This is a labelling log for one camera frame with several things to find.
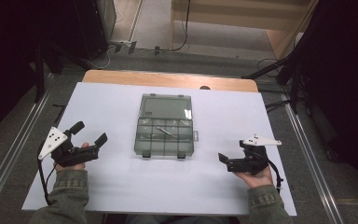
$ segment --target table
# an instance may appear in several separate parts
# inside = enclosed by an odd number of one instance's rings
[[[189,21],[266,29],[277,59],[308,26],[318,0],[191,0]],[[188,1],[172,0],[171,47],[174,21],[185,21]]]
[[[200,85],[212,90],[198,90]],[[236,91],[218,91],[219,88]],[[79,120],[84,121],[86,128],[74,136],[75,145],[85,139],[92,141],[102,132],[109,138],[100,150],[100,158],[87,164],[90,200],[86,209],[105,213],[246,215],[247,186],[227,172],[217,153],[240,158],[243,157],[240,139],[254,133],[273,138],[261,95],[256,90],[252,80],[88,71],[83,82],[77,84],[58,127],[63,131]],[[143,159],[135,155],[133,144],[143,93],[192,97],[194,130],[199,132],[200,140],[195,142],[191,157]],[[285,178],[277,148],[267,149],[269,158]],[[43,167],[47,174],[52,168],[51,158],[45,158]],[[283,182],[281,195],[289,215],[295,216],[287,181]],[[37,174],[22,209],[35,210],[44,205]]]

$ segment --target transparent gray plastic box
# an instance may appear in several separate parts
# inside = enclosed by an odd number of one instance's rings
[[[194,152],[191,97],[143,94],[134,149],[144,158],[191,156]]]

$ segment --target person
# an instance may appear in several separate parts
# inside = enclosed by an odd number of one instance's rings
[[[52,205],[40,208],[30,219],[30,224],[44,223],[87,223],[84,206],[89,201],[88,173],[86,164],[81,163],[71,167],[56,165],[57,177],[53,191],[48,199]],[[253,224],[293,223],[284,210],[284,204],[278,191],[273,186],[272,174],[267,167],[257,175],[234,173],[248,186],[249,216]],[[216,223],[228,224],[228,217],[170,217],[130,215],[126,224],[191,224]]]

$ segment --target white table surface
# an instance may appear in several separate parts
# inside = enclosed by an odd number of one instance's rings
[[[143,93],[191,96],[194,130],[200,136],[192,157],[181,161],[153,156],[143,159],[135,155],[135,132]],[[239,140],[254,133],[274,138],[261,94],[252,92],[77,83],[58,128],[63,132],[80,120],[86,127],[73,136],[75,146],[83,142],[93,145],[102,133],[108,137],[100,149],[100,158],[87,162],[86,166],[89,171],[86,210],[106,213],[247,215],[248,187],[227,171],[217,153],[231,159],[243,158]],[[267,152],[284,179],[281,196],[285,209],[295,216],[278,149],[267,147]],[[52,163],[50,156],[43,160],[45,177]],[[54,180],[55,172],[49,180],[49,190]],[[43,206],[46,202],[36,174],[22,209],[36,210]]]

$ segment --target gray carpet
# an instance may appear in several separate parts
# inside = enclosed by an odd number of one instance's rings
[[[136,70],[170,73],[192,73],[217,77],[240,77],[250,75],[257,70],[257,61],[228,59],[211,56],[187,55],[182,53],[161,52],[155,55],[154,51],[136,50],[132,54],[128,49],[114,53],[110,51],[111,63],[106,70]],[[95,64],[103,66],[107,62],[103,55]],[[55,75],[56,81],[51,90],[45,108],[43,109],[34,130],[26,142],[10,176],[0,194],[0,223],[27,223],[32,212],[21,211],[27,189],[34,180],[37,171],[36,150],[46,137],[49,128],[59,116],[61,109],[53,105],[66,105],[70,99],[75,84],[81,81],[85,71],[71,63],[65,64],[62,75]],[[260,89],[279,91],[274,84],[271,72],[257,80]],[[282,100],[279,93],[263,92],[266,104]],[[0,124],[0,162],[6,155],[17,131],[24,122],[33,105],[34,89],[30,90],[16,108]],[[341,199],[339,209],[346,223],[358,223],[358,203],[348,203],[347,199],[356,199],[358,202],[358,173],[345,163],[333,163],[325,156],[325,147],[312,120],[305,115],[302,104],[298,105],[300,117],[310,139],[314,153],[318,158],[324,177],[333,194]],[[310,170],[300,150],[292,124],[284,107],[268,114],[272,130],[277,139],[283,142],[279,147],[282,164],[287,181],[291,187],[298,216],[295,223],[329,223],[319,193],[313,183]],[[102,214],[88,213],[89,223],[101,223]]]

